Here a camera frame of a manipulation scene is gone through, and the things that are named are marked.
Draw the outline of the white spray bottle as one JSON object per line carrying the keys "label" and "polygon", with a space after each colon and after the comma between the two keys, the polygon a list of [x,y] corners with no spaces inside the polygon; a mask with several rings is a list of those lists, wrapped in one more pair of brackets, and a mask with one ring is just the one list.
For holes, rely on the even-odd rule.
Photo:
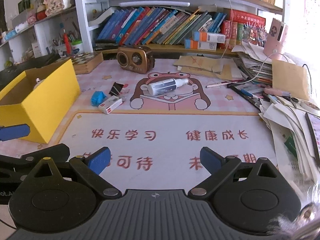
{"label": "white spray bottle", "polygon": [[151,96],[156,96],[176,90],[177,88],[187,85],[188,83],[188,79],[167,79],[158,81],[148,85],[148,92]]}

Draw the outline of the pink plush pig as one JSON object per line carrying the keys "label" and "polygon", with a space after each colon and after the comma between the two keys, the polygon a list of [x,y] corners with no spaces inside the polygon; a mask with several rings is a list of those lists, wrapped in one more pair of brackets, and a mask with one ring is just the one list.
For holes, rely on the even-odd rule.
{"label": "pink plush pig", "polygon": [[36,78],[36,84],[33,87],[33,90],[35,90],[41,83],[43,83],[44,79]]}

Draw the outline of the yellow cardboard box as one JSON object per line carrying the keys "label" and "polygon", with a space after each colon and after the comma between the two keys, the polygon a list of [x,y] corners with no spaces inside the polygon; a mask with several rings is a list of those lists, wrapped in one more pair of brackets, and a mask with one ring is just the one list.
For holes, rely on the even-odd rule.
{"label": "yellow cardboard box", "polygon": [[22,139],[47,144],[80,93],[71,60],[25,70],[1,90],[1,125],[27,124]]}

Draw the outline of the blue crumpled wrapper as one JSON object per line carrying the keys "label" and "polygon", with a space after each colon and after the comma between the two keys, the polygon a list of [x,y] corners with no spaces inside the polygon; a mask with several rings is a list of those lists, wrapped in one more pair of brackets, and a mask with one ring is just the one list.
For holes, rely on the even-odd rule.
{"label": "blue crumpled wrapper", "polygon": [[91,96],[91,105],[94,107],[98,107],[106,99],[107,99],[107,96],[103,91],[95,91]]}

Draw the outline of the black binder clip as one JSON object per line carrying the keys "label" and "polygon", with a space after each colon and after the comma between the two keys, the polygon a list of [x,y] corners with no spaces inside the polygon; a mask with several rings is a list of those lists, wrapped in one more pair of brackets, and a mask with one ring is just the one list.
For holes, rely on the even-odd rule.
{"label": "black binder clip", "polygon": [[110,96],[120,96],[121,90],[123,89],[124,84],[115,82],[112,85],[111,90],[109,91]]}

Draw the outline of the pink white pen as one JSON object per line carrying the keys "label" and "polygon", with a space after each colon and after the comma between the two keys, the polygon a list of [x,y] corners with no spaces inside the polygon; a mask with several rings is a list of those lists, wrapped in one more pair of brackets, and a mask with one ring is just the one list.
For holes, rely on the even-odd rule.
{"label": "pink white pen", "polygon": [[222,87],[232,84],[232,82],[222,82],[222,83],[215,83],[211,85],[206,85],[206,88],[215,88],[215,87]]}

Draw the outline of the pile of papers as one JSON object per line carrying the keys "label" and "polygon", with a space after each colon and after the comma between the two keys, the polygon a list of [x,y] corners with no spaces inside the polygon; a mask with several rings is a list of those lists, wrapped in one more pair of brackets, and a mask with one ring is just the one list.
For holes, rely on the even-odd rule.
{"label": "pile of papers", "polygon": [[[233,48],[240,57],[241,69],[248,82],[267,85],[265,94],[270,98],[271,120],[289,129],[296,145],[293,151],[300,173],[307,180],[319,181],[319,107],[309,100],[294,98],[289,92],[272,87],[272,60],[263,48],[243,42]],[[279,61],[295,62],[285,54]]]}

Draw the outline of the wooden chess board box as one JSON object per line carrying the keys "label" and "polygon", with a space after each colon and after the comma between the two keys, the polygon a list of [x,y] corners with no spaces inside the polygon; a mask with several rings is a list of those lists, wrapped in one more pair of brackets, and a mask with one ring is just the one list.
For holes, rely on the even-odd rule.
{"label": "wooden chess board box", "polygon": [[103,54],[85,53],[71,58],[76,75],[89,74],[104,61]]}

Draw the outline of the brown kraft paper sheets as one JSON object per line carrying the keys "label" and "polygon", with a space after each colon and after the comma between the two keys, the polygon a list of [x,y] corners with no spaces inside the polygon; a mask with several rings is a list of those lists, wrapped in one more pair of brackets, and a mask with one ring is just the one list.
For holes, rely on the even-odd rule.
{"label": "brown kraft paper sheets", "polygon": [[233,59],[212,59],[202,56],[180,56],[173,65],[179,71],[221,80],[242,80],[243,75]]}

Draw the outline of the red bottle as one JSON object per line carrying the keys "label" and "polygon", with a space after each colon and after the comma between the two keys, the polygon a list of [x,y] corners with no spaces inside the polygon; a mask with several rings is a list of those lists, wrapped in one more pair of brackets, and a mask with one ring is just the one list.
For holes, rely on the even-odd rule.
{"label": "red bottle", "polygon": [[66,55],[70,56],[71,52],[72,52],[72,48],[71,48],[71,44],[69,42],[68,35],[67,35],[65,30],[63,30],[63,41],[64,41],[65,46],[66,46]]}

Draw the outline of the white green lid jar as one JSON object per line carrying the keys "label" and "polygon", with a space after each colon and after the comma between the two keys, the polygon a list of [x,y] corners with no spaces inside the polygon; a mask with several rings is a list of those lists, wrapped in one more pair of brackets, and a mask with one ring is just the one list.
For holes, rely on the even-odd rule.
{"label": "white green lid jar", "polygon": [[76,40],[71,43],[72,54],[78,55],[84,53],[84,46],[81,40]]}

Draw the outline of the black stapler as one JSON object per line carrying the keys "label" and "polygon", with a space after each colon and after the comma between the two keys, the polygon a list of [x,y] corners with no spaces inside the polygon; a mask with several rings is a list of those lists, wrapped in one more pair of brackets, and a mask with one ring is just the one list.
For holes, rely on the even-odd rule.
{"label": "black stapler", "polygon": [[95,41],[95,51],[103,51],[103,50],[112,50],[112,49],[118,49],[119,45],[112,40],[106,40],[106,39],[101,39],[101,40],[96,40]]}

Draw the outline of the brown retro radio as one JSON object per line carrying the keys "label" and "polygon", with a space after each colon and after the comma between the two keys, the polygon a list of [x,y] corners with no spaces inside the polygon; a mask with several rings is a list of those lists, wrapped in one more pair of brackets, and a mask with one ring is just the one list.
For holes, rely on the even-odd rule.
{"label": "brown retro radio", "polygon": [[119,47],[117,61],[123,70],[138,74],[146,74],[155,65],[152,50],[140,45]]}

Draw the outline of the orange white carton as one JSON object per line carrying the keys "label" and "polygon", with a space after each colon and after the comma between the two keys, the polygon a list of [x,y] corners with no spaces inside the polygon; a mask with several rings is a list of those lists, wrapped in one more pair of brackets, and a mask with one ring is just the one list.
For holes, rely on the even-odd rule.
{"label": "orange white carton", "polygon": [[192,39],[185,39],[184,47],[185,47],[185,49],[216,51],[217,43],[215,43],[215,42],[194,41]]}
{"label": "orange white carton", "polygon": [[198,42],[225,43],[226,36],[223,34],[209,33],[204,31],[193,31],[192,38]]}

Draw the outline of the red thick book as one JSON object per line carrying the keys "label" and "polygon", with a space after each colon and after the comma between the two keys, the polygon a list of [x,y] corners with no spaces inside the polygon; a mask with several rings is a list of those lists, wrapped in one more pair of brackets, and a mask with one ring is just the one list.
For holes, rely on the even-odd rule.
{"label": "red thick book", "polygon": [[258,25],[261,27],[264,27],[266,25],[265,18],[249,12],[224,8],[223,13],[227,15],[226,16],[227,20],[230,20],[233,22],[243,23],[243,24],[249,23],[250,25]]}

